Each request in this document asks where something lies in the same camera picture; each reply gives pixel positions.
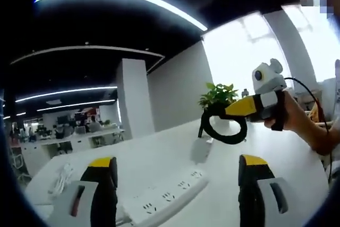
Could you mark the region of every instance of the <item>glass wall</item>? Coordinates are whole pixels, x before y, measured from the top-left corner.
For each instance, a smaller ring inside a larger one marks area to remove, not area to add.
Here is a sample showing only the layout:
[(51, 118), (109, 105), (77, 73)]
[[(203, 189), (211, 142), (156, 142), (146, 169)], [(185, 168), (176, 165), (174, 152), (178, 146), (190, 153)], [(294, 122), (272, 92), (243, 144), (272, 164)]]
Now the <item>glass wall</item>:
[(239, 96), (243, 89), (254, 94), (252, 71), (261, 62), (270, 64), (271, 58), (281, 62), (284, 77), (291, 76), (282, 49), (260, 13), (229, 22), (205, 34), (203, 39), (214, 83), (233, 83)]
[(340, 44), (335, 27), (320, 6), (283, 6), (299, 31), (311, 59), (318, 82), (335, 77), (334, 64), (339, 58)]

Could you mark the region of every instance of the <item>power strip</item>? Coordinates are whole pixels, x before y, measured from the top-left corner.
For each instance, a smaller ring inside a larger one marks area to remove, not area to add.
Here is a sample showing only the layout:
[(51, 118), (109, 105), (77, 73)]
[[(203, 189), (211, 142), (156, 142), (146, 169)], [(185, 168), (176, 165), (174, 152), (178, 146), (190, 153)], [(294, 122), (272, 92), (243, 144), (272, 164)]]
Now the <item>power strip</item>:
[(123, 200), (123, 207), (133, 226), (156, 227), (178, 213), (207, 184), (202, 171), (190, 169), (163, 180), (141, 196)]

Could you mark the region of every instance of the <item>white pillar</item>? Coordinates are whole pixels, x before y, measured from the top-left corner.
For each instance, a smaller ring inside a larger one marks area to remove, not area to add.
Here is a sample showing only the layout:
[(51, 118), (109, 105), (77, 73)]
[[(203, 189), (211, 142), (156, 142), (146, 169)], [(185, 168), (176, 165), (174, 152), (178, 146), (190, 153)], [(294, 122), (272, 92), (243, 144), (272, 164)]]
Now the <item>white pillar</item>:
[(155, 133), (145, 61), (122, 59), (116, 80), (126, 139)]
[[(319, 87), (308, 52), (298, 30), (285, 11), (280, 10), (264, 14), (263, 16), (281, 45), (292, 77), (299, 79), (310, 90), (318, 89)], [(305, 92), (305, 89), (296, 82), (294, 82), (294, 87), (297, 93)]]

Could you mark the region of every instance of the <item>white desk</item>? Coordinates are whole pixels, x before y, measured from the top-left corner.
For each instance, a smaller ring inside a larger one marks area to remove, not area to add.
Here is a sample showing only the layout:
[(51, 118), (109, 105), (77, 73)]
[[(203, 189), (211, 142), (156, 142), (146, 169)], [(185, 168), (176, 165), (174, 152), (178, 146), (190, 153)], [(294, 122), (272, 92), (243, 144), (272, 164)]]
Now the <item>white desk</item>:
[(21, 147), (22, 156), (24, 158), (25, 165), (29, 174), (31, 176), (35, 176), (35, 174), (52, 158), (52, 155), (50, 153), (51, 148), (49, 147), (50, 145), (56, 145), (63, 142), (71, 142), (72, 151), (73, 153), (76, 153), (94, 148), (92, 142), (93, 137), (99, 137), (120, 132), (123, 132), (123, 130), (119, 128), (107, 129), (94, 133), (73, 134), (63, 139), (46, 139), (38, 140), (36, 142), (20, 143), (18, 147)]
[[(54, 157), (29, 183), (26, 195), (34, 204), (49, 204), (47, 190), (60, 166), (70, 162), (75, 168), (71, 178), (79, 180), (93, 159), (105, 156), (117, 157), (119, 200), (137, 195), (169, 173), (194, 165), (191, 152), (199, 124), (197, 120), (144, 138)], [(231, 122), (227, 133), (238, 131), (238, 124)], [(162, 227), (239, 226), (237, 177), (241, 154), (262, 157), (276, 177), (283, 177), (291, 185), (304, 219), (327, 196), (322, 164), (304, 141), (290, 131), (274, 132), (261, 123), (249, 124), (247, 142), (226, 145), (214, 140), (206, 162), (197, 166), (207, 173), (208, 186)]]

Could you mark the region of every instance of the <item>ceiling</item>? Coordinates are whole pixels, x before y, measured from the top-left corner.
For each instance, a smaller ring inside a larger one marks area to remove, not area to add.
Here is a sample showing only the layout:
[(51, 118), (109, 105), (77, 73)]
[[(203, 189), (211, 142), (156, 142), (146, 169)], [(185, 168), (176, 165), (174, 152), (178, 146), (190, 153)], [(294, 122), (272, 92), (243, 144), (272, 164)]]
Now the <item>ceiling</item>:
[[(74, 105), (78, 103), (85, 103), (85, 102), (98, 102), (103, 101), (103, 94), (104, 91), (108, 91), (107, 97), (105, 98), (104, 103), (93, 103), (89, 105), (78, 105), (78, 106), (70, 106), (70, 107), (61, 107), (57, 109), (47, 109), (52, 107), (64, 106), (64, 105)], [(72, 109), (83, 109), (86, 107), (97, 107), (99, 105), (106, 105), (112, 104), (112, 101), (117, 98), (117, 91), (116, 90), (95, 90), (95, 91), (82, 91), (82, 92), (75, 92), (71, 94), (59, 94), (59, 95), (52, 95), (46, 97), (35, 98), (31, 100), (26, 100), (23, 102), (18, 102), (15, 105), (16, 113), (23, 113), (25, 112), (24, 118), (36, 117), (46, 113), (53, 113), (53, 112), (61, 112), (66, 110)], [(51, 104), (50, 102), (54, 100), (60, 100), (62, 104)]]
[[(143, 0), (34, 1), (3, 3), (6, 12), (2, 19), (0, 85), (14, 98), (114, 84), (115, 70), (122, 58), (143, 59), (152, 72), (199, 41), (203, 33), (187, 20)], [(256, 10), (270, 12), (297, 0), (163, 1), (210, 30), (238, 16)], [(159, 56), (164, 59), (155, 65)], [(96, 97), (82, 94), (84, 98), (79, 98), (79, 94), (65, 95), (63, 104), (83, 102), (88, 97), (103, 99), (105, 92), (96, 94)], [(38, 107), (38, 101), (30, 104), (33, 105), (27, 109)]]

